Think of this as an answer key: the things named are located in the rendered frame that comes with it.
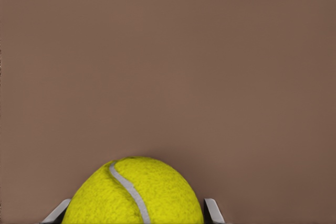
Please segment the yellow tennis ball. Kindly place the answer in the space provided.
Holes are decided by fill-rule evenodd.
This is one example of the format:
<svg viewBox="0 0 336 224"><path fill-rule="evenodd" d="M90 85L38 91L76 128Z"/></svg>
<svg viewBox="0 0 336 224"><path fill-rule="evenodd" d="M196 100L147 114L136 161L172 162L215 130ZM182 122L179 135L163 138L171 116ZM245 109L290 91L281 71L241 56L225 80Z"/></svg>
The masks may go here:
<svg viewBox="0 0 336 224"><path fill-rule="evenodd" d="M110 161L77 190L62 224L203 224L184 177L149 157Z"/></svg>

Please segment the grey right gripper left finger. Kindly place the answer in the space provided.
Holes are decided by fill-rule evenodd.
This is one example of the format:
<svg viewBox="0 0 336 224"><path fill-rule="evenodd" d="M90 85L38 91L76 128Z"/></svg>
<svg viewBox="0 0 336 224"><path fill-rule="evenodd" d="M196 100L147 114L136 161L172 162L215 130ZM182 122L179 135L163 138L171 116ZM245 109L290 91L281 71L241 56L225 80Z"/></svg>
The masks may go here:
<svg viewBox="0 0 336 224"><path fill-rule="evenodd" d="M62 223L71 198L63 200L41 223Z"/></svg>

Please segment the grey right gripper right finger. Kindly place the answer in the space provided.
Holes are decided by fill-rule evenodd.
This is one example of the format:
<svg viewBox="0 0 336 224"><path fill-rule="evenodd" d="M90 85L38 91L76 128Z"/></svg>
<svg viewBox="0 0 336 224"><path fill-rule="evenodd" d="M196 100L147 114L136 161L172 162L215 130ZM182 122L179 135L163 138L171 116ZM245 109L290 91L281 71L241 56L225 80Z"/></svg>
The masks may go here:
<svg viewBox="0 0 336 224"><path fill-rule="evenodd" d="M205 223L225 223L224 217L213 198L204 198L204 222Z"/></svg>

